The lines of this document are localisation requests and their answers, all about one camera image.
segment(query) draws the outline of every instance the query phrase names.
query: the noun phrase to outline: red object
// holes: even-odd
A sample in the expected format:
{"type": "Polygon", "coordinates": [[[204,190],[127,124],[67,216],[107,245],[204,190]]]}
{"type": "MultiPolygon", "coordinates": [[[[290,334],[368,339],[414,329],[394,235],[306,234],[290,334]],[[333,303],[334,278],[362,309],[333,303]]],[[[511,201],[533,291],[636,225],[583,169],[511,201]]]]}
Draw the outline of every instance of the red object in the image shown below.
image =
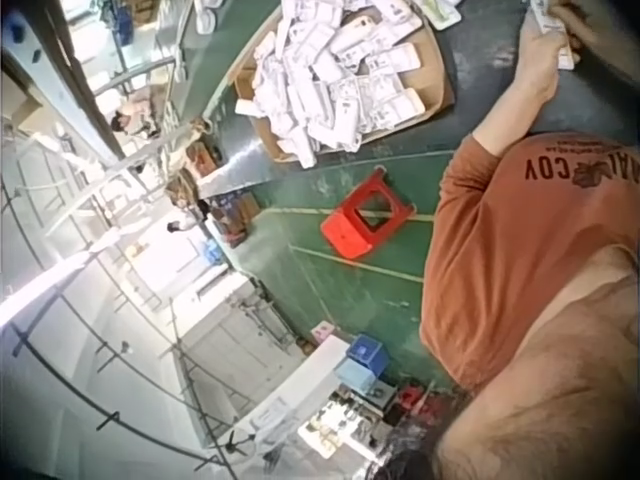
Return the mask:
{"type": "Polygon", "coordinates": [[[420,385],[411,386],[407,385],[398,393],[397,401],[402,408],[407,412],[413,410],[413,407],[418,403],[424,394],[424,388],[420,385]]]}
{"type": "Polygon", "coordinates": [[[415,205],[405,205],[384,183],[387,170],[375,172],[361,183],[320,227],[326,239],[345,258],[354,259],[385,242],[416,211],[415,205]],[[391,217],[376,229],[362,218],[358,208],[374,194],[382,195],[391,207],[391,217]]]}

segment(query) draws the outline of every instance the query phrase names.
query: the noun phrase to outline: orange long-sleeve shirt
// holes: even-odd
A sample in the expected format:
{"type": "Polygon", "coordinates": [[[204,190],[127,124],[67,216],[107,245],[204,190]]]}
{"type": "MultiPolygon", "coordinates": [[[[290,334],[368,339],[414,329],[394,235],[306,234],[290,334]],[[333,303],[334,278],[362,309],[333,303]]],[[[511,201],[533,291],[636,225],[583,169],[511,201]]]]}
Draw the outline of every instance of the orange long-sleeve shirt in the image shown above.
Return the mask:
{"type": "Polygon", "coordinates": [[[637,262],[640,157],[580,134],[545,134],[502,159],[466,138],[449,164],[422,301],[423,343],[477,391],[600,249],[637,262]]]}

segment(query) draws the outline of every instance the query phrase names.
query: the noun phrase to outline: floor marking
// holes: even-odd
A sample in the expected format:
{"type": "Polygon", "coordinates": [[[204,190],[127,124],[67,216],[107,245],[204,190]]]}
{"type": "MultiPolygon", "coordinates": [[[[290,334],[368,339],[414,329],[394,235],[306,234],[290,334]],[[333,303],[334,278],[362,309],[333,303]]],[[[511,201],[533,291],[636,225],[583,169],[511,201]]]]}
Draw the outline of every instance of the floor marking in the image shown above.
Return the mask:
{"type": "Polygon", "coordinates": [[[318,299],[318,302],[320,303],[320,306],[322,307],[322,310],[324,310],[324,313],[327,316],[326,320],[330,321],[331,323],[336,323],[335,319],[333,318],[333,315],[331,315],[331,312],[329,311],[329,308],[324,303],[324,300],[322,300],[322,297],[318,293],[318,289],[316,288],[316,286],[311,281],[311,278],[309,277],[309,274],[307,273],[307,270],[304,268],[304,265],[302,265],[298,260],[296,260],[296,256],[293,255],[293,253],[291,253],[291,256],[293,257],[293,261],[295,262],[295,264],[298,266],[298,268],[302,272],[302,276],[305,278],[305,280],[309,284],[309,287],[311,287],[311,291],[313,291],[313,294],[318,299]]]}
{"type": "Polygon", "coordinates": [[[422,277],[416,277],[415,275],[409,275],[407,273],[396,272],[394,270],[387,270],[386,268],[374,267],[373,265],[367,265],[359,262],[352,262],[351,260],[346,260],[344,258],[334,257],[333,255],[329,255],[327,253],[316,252],[315,250],[309,250],[302,247],[296,247],[295,245],[289,245],[289,248],[294,252],[306,253],[307,255],[312,255],[314,257],[324,258],[325,260],[331,260],[333,262],[342,263],[343,265],[349,265],[351,267],[362,268],[363,270],[369,270],[371,272],[381,273],[383,275],[388,275],[390,277],[401,278],[403,280],[408,280],[410,282],[415,283],[424,283],[422,277]]]}
{"type": "Polygon", "coordinates": [[[346,163],[340,163],[337,165],[328,165],[326,167],[321,167],[318,171],[322,170],[332,170],[336,168],[345,168],[345,167],[354,167],[356,165],[365,165],[367,163],[381,163],[389,160],[409,160],[411,158],[419,158],[419,157],[435,157],[440,155],[452,155],[456,152],[456,150],[446,149],[446,150],[433,150],[430,152],[419,152],[419,153],[406,153],[404,155],[388,155],[386,157],[372,157],[372,158],[363,158],[358,160],[349,161],[346,163]]]}
{"type": "MultiPolygon", "coordinates": [[[[263,213],[297,213],[302,215],[331,215],[333,213],[333,209],[329,208],[278,208],[278,207],[269,207],[265,208],[263,213]]],[[[358,210],[360,215],[365,218],[391,218],[391,212],[375,212],[372,210],[358,210]]],[[[425,222],[432,223],[433,215],[427,215],[424,213],[414,213],[408,219],[413,222],[425,222]]]]}

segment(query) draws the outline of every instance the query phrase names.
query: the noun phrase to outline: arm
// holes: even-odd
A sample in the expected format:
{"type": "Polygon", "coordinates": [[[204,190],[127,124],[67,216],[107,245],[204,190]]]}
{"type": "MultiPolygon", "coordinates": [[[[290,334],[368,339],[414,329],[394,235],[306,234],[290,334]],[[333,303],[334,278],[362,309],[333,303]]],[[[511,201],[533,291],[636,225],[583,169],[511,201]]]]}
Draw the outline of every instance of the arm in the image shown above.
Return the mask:
{"type": "Polygon", "coordinates": [[[516,75],[453,156],[440,185],[426,281],[454,261],[476,224],[478,206],[501,157],[528,133],[558,86],[558,52],[566,38],[542,35],[531,13],[520,32],[516,75]]]}

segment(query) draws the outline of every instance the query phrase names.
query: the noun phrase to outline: sleeve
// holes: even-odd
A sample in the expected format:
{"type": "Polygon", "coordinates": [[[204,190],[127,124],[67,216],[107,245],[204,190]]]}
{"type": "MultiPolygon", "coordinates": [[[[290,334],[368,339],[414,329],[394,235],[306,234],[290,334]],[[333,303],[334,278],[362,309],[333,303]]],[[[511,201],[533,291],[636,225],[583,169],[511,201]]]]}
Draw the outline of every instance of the sleeve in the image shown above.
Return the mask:
{"type": "Polygon", "coordinates": [[[452,264],[475,224],[480,200],[499,159],[469,135],[453,156],[440,183],[425,285],[452,264]]]}

